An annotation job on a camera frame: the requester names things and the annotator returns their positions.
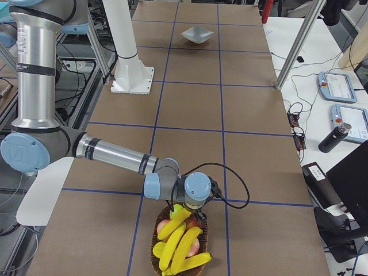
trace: bottle cap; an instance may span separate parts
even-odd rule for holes
[[[351,125],[348,124],[347,122],[343,122],[341,125],[338,126],[338,131],[341,134],[349,133],[350,129],[351,129]]]

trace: yellow banana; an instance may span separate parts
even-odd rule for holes
[[[193,269],[197,266],[204,265],[212,260],[212,254],[208,252],[200,253],[193,257],[187,258],[183,262],[183,266],[179,269],[178,273],[183,272],[185,270]],[[170,276],[174,275],[171,271],[171,266],[167,268],[167,270],[162,271],[162,276]]]
[[[172,220],[170,220],[157,235],[159,240],[163,240],[168,237],[175,229],[178,228],[180,223],[182,223],[186,218],[188,218],[191,213],[183,208]]]
[[[201,233],[203,233],[202,229],[194,226],[190,228],[183,236],[179,243],[178,249],[174,254],[174,258],[172,259],[171,272],[174,275],[179,273],[180,268],[183,266],[184,259],[190,250],[191,244]]]
[[[182,223],[170,236],[168,239],[163,252],[162,256],[160,258],[159,267],[162,271],[166,270],[168,267],[168,264],[170,263],[171,257],[174,254],[175,249],[177,248],[177,245],[182,238],[184,231],[186,228],[186,223]]]
[[[155,244],[155,246],[152,249],[152,253],[157,257],[161,258],[163,249],[165,248],[166,242],[165,241],[159,241]]]

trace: brown basket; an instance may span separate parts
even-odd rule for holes
[[[155,272],[158,276],[162,276],[161,270],[159,268],[160,259],[157,258],[153,254],[152,250],[153,250],[153,247],[155,246],[155,244],[160,241],[160,240],[157,239],[157,225],[159,225],[159,223],[162,220],[168,220],[168,219],[170,219],[170,208],[167,206],[164,209],[162,209],[162,211],[157,216],[154,233],[152,235],[151,249],[150,249],[152,266],[154,267],[154,270],[155,270]],[[202,230],[203,230],[203,233],[198,236],[198,240],[200,242],[200,249],[198,250],[198,254],[203,253],[203,252],[207,252],[207,245],[208,245],[208,226],[207,226],[207,223],[204,225],[204,227],[202,227]],[[181,273],[178,273],[177,276],[199,276],[201,274],[204,266],[205,265],[203,264],[202,266],[198,266],[198,267],[195,267],[193,269],[183,271]]]

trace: black bottle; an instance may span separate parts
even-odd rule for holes
[[[323,141],[318,145],[321,152],[330,152],[337,146],[344,138],[349,134],[351,125],[343,122],[336,128],[334,128]]]

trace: white bowl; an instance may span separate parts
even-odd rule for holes
[[[213,32],[200,26],[194,26],[182,32],[181,35],[191,42],[201,44],[208,40],[213,35]]]

